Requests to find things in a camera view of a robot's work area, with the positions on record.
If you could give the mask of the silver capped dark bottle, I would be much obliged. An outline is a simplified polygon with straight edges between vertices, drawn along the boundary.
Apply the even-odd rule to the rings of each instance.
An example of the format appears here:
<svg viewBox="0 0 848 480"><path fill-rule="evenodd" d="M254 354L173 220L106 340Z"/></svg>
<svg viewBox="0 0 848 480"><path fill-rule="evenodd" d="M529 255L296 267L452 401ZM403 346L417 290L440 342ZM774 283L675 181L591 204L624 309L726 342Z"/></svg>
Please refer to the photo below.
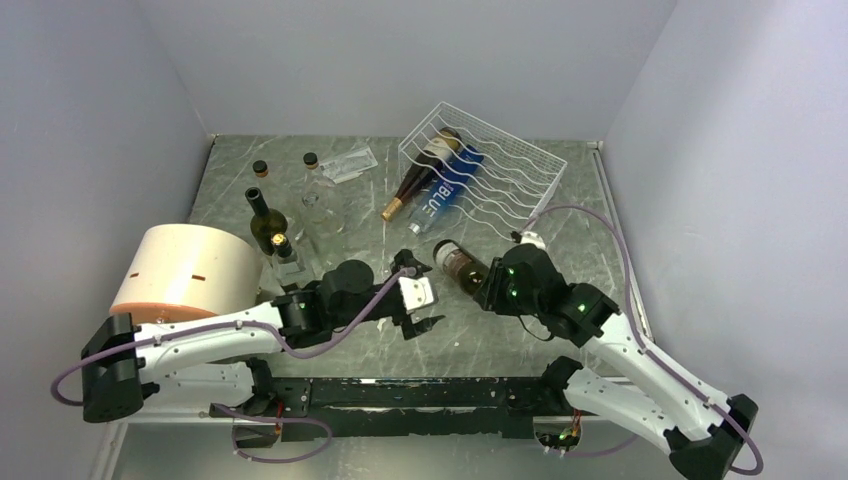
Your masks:
<svg viewBox="0 0 848 480"><path fill-rule="evenodd" d="M433 260L468 296L473 296L489 275L489 267L451 239L438 242Z"/></svg>

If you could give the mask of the blue label water bottle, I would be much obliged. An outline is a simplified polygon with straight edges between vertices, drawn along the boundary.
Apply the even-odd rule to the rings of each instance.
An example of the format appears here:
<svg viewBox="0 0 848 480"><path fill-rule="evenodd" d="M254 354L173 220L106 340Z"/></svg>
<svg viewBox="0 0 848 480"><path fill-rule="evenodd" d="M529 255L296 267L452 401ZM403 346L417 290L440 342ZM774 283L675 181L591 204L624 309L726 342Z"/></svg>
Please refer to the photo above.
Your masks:
<svg viewBox="0 0 848 480"><path fill-rule="evenodd" d="M416 205L409 217L408 229L415 235L430 231L475 176L483 159L484 156L473 146L467 146L455 155L444 173Z"/></svg>

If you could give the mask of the gold capped wine bottle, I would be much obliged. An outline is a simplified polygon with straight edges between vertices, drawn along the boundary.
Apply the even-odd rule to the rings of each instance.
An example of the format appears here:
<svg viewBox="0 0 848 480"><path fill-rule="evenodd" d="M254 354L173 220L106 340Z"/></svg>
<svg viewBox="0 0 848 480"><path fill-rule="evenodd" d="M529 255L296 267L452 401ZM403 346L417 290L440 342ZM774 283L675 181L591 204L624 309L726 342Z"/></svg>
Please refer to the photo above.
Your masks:
<svg viewBox="0 0 848 480"><path fill-rule="evenodd" d="M444 160L439 157L419 154L406 171L396 193L381 213L384 221L390 221L420 190L426 187L440 172Z"/></svg>

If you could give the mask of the brown label bottle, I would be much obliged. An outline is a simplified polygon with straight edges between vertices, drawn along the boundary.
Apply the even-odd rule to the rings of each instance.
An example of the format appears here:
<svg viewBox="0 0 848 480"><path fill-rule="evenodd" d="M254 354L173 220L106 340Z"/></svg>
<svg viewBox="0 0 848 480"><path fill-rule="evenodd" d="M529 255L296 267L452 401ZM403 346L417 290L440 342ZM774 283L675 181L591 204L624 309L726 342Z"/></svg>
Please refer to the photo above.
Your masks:
<svg viewBox="0 0 848 480"><path fill-rule="evenodd" d="M273 234L271 245L273 247L272 272L283 291L296 290L313 280L311 268L284 233Z"/></svg>

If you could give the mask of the clear bottle white label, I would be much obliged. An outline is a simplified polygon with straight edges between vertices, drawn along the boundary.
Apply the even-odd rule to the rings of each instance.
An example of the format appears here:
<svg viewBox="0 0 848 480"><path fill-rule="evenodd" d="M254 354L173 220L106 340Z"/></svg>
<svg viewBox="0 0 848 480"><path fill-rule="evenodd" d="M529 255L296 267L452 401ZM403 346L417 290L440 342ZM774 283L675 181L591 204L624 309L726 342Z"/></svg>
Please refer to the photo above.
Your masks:
<svg viewBox="0 0 848 480"><path fill-rule="evenodd" d="M277 171L272 170L268 165L269 172L266 177L258 178L255 175L256 187L259 188L267 205L281 212L287 220L291 220L292 213L290 210L289 200L286 196L284 188L277 176Z"/></svg>

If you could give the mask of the dark green wine bottle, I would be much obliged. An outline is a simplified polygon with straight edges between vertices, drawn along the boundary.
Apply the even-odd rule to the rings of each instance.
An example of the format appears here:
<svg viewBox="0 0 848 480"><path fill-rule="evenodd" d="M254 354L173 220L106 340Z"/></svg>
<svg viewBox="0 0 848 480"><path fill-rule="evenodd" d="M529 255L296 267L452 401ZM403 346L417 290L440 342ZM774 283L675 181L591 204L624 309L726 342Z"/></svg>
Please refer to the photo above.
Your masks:
<svg viewBox="0 0 848 480"><path fill-rule="evenodd" d="M262 191L257 187L248 188L245 191L245 198L253 210L250 220L251 234L260 250L266 256L272 256L275 249L272 239L276 234L287 232L288 219L282 212L267 204Z"/></svg>

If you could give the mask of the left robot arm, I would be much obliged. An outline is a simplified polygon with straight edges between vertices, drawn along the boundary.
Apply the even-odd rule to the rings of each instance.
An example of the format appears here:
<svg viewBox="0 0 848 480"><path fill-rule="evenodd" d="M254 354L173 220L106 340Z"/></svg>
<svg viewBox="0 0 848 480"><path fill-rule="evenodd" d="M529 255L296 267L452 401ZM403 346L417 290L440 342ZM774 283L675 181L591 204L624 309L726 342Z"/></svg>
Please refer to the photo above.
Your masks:
<svg viewBox="0 0 848 480"><path fill-rule="evenodd" d="M330 349L336 329L389 318L404 338L424 332L413 312L437 303L430 268L400 250L381 284L360 260L346 260L305 287L248 310L176 324L136 325L108 317L81 352L82 416L88 423L129 417L164 392L165 377L232 357L285 352L307 359Z"/></svg>

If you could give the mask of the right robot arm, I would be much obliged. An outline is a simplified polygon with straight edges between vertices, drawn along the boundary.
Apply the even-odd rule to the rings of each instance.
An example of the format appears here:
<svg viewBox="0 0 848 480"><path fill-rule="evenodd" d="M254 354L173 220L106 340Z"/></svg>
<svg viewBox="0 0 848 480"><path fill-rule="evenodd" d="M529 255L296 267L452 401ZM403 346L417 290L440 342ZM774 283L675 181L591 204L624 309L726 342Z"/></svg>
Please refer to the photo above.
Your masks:
<svg viewBox="0 0 848 480"><path fill-rule="evenodd" d="M474 295L485 311L534 316L627 378L623 387L568 357L548 365L542 406L593 413L649 441L687 479L722 479L758 413L744 394L728 396L698 379L634 330L618 305L588 283L567 283L547 252L521 244L494 258Z"/></svg>

